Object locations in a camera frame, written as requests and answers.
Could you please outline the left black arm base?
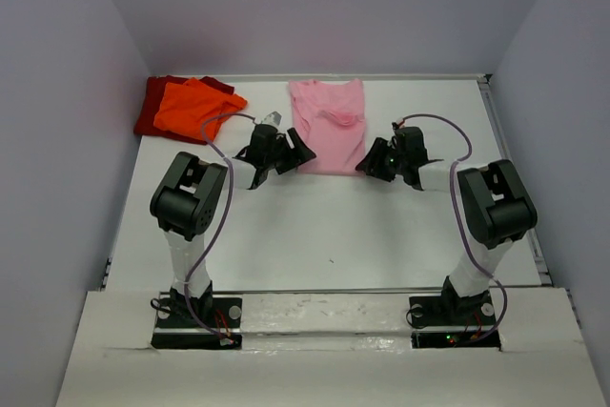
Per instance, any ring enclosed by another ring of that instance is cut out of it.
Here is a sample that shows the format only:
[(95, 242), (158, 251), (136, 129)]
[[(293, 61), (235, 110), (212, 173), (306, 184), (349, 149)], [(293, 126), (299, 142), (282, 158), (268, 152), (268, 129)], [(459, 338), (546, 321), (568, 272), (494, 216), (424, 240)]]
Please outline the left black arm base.
[(237, 295), (213, 298), (212, 308), (195, 319), (184, 300), (169, 295), (151, 300), (155, 310), (151, 345), (157, 350), (239, 350), (243, 300)]

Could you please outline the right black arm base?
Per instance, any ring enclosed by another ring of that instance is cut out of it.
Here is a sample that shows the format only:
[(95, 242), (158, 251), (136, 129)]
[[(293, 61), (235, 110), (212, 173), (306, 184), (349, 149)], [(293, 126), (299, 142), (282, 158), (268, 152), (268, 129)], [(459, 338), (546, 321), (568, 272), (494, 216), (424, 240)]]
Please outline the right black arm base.
[(483, 337), (496, 324), (489, 292), (455, 312), (440, 295), (412, 296), (405, 318), (414, 349), (501, 348), (498, 331)]

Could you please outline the pink t shirt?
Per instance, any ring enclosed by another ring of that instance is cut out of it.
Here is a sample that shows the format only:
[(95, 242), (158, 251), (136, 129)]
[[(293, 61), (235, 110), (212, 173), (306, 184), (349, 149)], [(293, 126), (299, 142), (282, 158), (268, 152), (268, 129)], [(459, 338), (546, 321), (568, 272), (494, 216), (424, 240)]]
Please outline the pink t shirt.
[(357, 175), (364, 158), (366, 118), (363, 83), (329, 84), (310, 79), (288, 84), (293, 125), (315, 159), (301, 173)]

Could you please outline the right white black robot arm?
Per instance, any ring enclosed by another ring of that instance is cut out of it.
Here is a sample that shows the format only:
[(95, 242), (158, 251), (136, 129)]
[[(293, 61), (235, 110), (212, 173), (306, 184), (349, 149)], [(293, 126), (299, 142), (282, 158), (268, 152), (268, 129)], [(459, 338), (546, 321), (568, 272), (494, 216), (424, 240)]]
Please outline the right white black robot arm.
[(514, 164), (500, 159), (469, 166), (430, 158), (418, 127), (394, 126), (391, 139), (377, 138), (356, 170), (391, 182), (402, 178), (421, 192), (449, 194), (464, 249), (439, 295), (414, 296), (406, 318), (416, 330), (428, 327), (479, 326), (495, 331), (506, 311), (495, 309), (490, 287), (500, 261), (538, 223), (535, 205)]

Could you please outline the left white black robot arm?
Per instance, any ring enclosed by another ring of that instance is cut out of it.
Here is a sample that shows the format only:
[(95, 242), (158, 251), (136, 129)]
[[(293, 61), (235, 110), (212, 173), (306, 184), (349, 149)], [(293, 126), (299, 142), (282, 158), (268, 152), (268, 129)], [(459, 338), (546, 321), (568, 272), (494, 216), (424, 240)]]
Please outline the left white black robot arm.
[(254, 126), (249, 143), (219, 163), (180, 152), (152, 195), (150, 213), (170, 248), (173, 283), (169, 297), (152, 306), (167, 315), (215, 334), (208, 324), (214, 310), (214, 287), (206, 258), (227, 221), (234, 189), (259, 188), (269, 173), (293, 171), (316, 159), (296, 129), (281, 132), (276, 125)]

